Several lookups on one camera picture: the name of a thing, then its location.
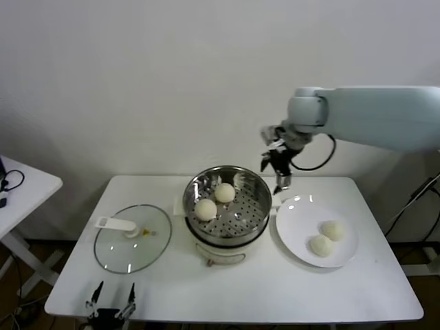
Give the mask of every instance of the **black cable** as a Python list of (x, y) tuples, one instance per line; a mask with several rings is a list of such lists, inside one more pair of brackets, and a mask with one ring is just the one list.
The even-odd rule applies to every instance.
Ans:
[[(440, 192), (437, 191), (436, 188), (431, 188), (430, 191), (432, 191), (434, 194), (436, 194), (439, 198), (440, 198)], [(426, 234), (426, 236), (421, 240), (422, 242), (426, 241), (429, 236), (431, 236), (431, 234), (434, 232), (435, 228), (437, 227), (437, 225), (439, 224), (440, 221), (440, 211), (439, 214), (437, 215), (437, 219), (435, 220), (434, 225), (431, 227), (431, 230), (429, 231), (429, 233)]]
[(54, 316), (54, 319), (52, 320), (52, 323), (51, 323), (51, 325), (50, 325), (50, 327), (49, 327), (48, 330), (52, 330), (52, 328), (53, 328), (54, 325), (55, 325), (55, 321), (56, 321), (56, 316)]
[(20, 265), (19, 265), (19, 261), (18, 261), (17, 257), (15, 255), (13, 255), (11, 252), (10, 252), (10, 256), (14, 259), (14, 262), (16, 265), (16, 272), (19, 275), (20, 288), (19, 288), (19, 297), (18, 297), (17, 304), (16, 304), (16, 308), (19, 308), (21, 306), (21, 287), (23, 286), (23, 278), (21, 277), (21, 270), (20, 270)]
[(405, 204), (404, 209), (403, 209), (403, 210), (400, 212), (400, 214), (397, 216), (396, 220), (394, 220), (394, 222), (393, 222), (392, 226), (390, 227), (390, 229), (388, 229), (388, 231), (385, 233), (385, 237), (387, 237), (388, 234), (391, 232), (391, 230), (394, 229), (394, 227), (396, 226), (396, 224), (397, 224), (397, 222), (399, 221), (399, 219), (402, 217), (402, 215), (404, 215), (404, 213), (405, 213), (405, 211), (406, 211), (405, 207), (406, 207), (409, 203), (411, 203), (412, 201), (413, 201), (413, 199), (410, 198), (409, 201), (408, 201), (408, 203)]
[[(440, 192), (436, 188), (432, 187), (430, 189), (430, 191), (432, 191), (434, 194), (436, 194), (440, 198)], [(434, 232), (434, 230), (437, 227), (437, 225), (439, 224), (439, 222), (440, 222), (440, 211), (439, 211), (439, 214), (437, 215), (437, 219), (435, 220), (434, 225), (431, 227), (430, 231), (425, 235), (425, 237), (420, 241), (420, 243), (425, 242), (429, 238), (429, 236), (431, 236), (431, 234)], [(419, 249), (418, 246), (414, 247), (413, 249), (411, 249), (407, 253), (405, 253), (403, 256), (399, 257), (397, 260), (399, 262), (401, 262), (405, 257), (409, 256), (415, 250), (418, 250), (418, 249)]]
[[(21, 175), (21, 181), (18, 184), (16, 184), (15, 186), (13, 186), (12, 188), (7, 188), (8, 184), (9, 184), (9, 181), (6, 178), (11, 173), (18, 173), (18, 174), (20, 174)], [(6, 191), (6, 192), (14, 190), (15, 188), (18, 188), (19, 186), (21, 186), (23, 184), (23, 182), (25, 181), (25, 178), (26, 178), (25, 174), (23, 172), (21, 172), (20, 170), (10, 170), (10, 171), (6, 172), (5, 176), (3, 177), (3, 181), (1, 182), (1, 188), (2, 188), (2, 190)]]
[[(427, 191), (432, 191), (433, 193), (435, 193), (437, 196), (440, 197), (440, 193), (439, 193), (434, 187), (432, 187), (430, 190), (427, 190)], [(408, 200), (408, 203), (405, 204), (404, 208), (405, 208), (409, 203), (411, 203), (411, 202), (413, 201), (413, 199), (414, 199), (414, 197), (411, 197), (411, 198)], [(399, 219), (402, 217), (402, 215), (404, 215), (405, 211), (406, 211), (406, 210), (402, 210), (402, 211), (399, 213), (399, 215), (397, 216), (396, 220), (394, 220), (393, 225), (392, 225), (392, 226), (390, 227), (390, 229), (388, 229), (388, 231), (385, 233), (385, 237), (387, 237), (388, 234), (391, 232), (391, 230), (394, 229), (394, 227), (396, 226), (396, 224), (397, 224), (397, 222), (399, 221)], [(424, 241), (425, 241), (425, 240), (426, 240), (426, 239), (432, 234), (432, 231), (434, 231), (434, 229), (435, 229), (435, 227), (437, 226), (438, 222), (439, 222), (439, 218), (437, 217), (437, 221), (436, 221), (434, 227), (431, 228), (431, 231), (430, 231), (430, 232), (428, 233), (428, 235), (422, 240), (422, 242), (424, 242)]]
[(290, 160), (290, 164), (295, 169), (297, 169), (299, 171), (316, 171), (319, 168), (324, 167), (328, 162), (330, 162), (331, 158), (333, 158), (333, 155), (335, 154), (335, 151), (336, 151), (336, 140), (335, 140), (335, 138), (332, 135), (330, 135), (330, 134), (327, 134), (327, 136), (331, 139), (331, 141), (333, 141), (333, 149), (331, 149), (330, 155), (328, 156), (328, 158), (321, 165), (318, 165), (318, 166), (315, 166), (315, 167), (311, 167), (311, 168), (303, 168), (303, 167), (299, 167), (299, 166), (295, 165), (292, 162), (292, 160)]

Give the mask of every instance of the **floor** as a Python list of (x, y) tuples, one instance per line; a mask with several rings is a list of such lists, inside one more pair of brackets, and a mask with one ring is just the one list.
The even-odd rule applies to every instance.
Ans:
[[(44, 243), (41, 242), (31, 244), (31, 251), (38, 256), (41, 260), (46, 259), (55, 249), (60, 249), (65, 252), (63, 259), (58, 262), (54, 269), (60, 272), (67, 261), (69, 254), (73, 249), (73, 243)], [(396, 247), (393, 248), (397, 258), (405, 255), (411, 248), (409, 247)], [(0, 265), (3, 265), (9, 251), (0, 244)], [(415, 250), (413, 253), (405, 256), (403, 263), (425, 263), (427, 260), (422, 252)], [(32, 270), (24, 263), (19, 261), (20, 273), (22, 281), (32, 275)], [(409, 329), (438, 329), (440, 325), (440, 277), (413, 277), (410, 278), (410, 283), (414, 289), (417, 297), (425, 310), (425, 316), (422, 320), (417, 322), (402, 322), (384, 325), (381, 330), (409, 330)], [(5, 276), (0, 279), (0, 330), (11, 329), (14, 322), (11, 317), (2, 320), (4, 316), (12, 313), (17, 307), (17, 289), (19, 288), (19, 276), (17, 272), (17, 266), (13, 263)], [(27, 297), (21, 304), (44, 297), (50, 293), (51, 287), (46, 283), (39, 283), (34, 291)], [(73, 318), (54, 318), (47, 315), (44, 312), (45, 299), (42, 299), (39, 303), (33, 305), (33, 311), (35, 317), (33, 321), (22, 329), (28, 330), (77, 330), (79, 329), (80, 322), (75, 321)], [(166, 330), (178, 330), (181, 329), (182, 324), (166, 324), (163, 329)], [(159, 329), (157, 324), (145, 324), (143, 322), (134, 322), (130, 326), (130, 330), (141, 329)], [(219, 324), (192, 324), (186, 327), (186, 330), (272, 330), (273, 325), (219, 325)], [(347, 329), (349, 325), (338, 325), (338, 329)], [(276, 330), (295, 330), (295, 329), (329, 329), (328, 326), (323, 325), (283, 325), (276, 328)]]

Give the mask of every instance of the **steamed bun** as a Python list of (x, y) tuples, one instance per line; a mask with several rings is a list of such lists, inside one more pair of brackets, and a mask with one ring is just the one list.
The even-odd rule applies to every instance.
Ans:
[(194, 212), (200, 221), (209, 221), (217, 216), (217, 205), (210, 199), (201, 199), (195, 204)]
[(230, 203), (235, 198), (235, 189), (230, 184), (219, 184), (215, 188), (214, 196), (220, 203)]
[(344, 238), (345, 228), (338, 221), (326, 221), (321, 226), (321, 233), (336, 242)]
[(309, 244), (311, 251), (317, 256), (326, 257), (333, 253), (333, 242), (324, 235), (312, 237)]

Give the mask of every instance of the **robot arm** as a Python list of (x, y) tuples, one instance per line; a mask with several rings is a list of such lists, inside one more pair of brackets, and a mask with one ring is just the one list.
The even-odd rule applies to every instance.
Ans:
[(342, 87), (296, 90), (287, 119), (263, 128), (268, 164), (277, 176), (275, 193), (290, 185), (289, 163), (315, 134), (403, 152), (440, 149), (440, 88)]

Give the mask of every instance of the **glass lid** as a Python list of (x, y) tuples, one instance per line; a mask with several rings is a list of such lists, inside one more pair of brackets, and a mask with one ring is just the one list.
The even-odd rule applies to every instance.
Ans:
[(139, 234), (129, 238), (120, 230), (101, 229), (94, 252), (104, 269), (117, 274), (134, 273), (164, 253), (171, 239), (171, 221), (163, 210), (153, 205), (136, 205), (119, 211), (113, 218), (136, 223)]

